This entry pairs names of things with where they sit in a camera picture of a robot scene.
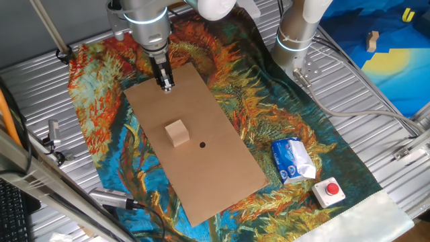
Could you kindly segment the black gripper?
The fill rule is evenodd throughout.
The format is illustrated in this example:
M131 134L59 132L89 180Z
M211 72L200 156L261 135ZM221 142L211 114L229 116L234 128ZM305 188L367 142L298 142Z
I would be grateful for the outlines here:
M157 51L149 51L148 57L152 70L155 73L157 84L164 91L171 91L175 83L169 61L168 49L164 48Z

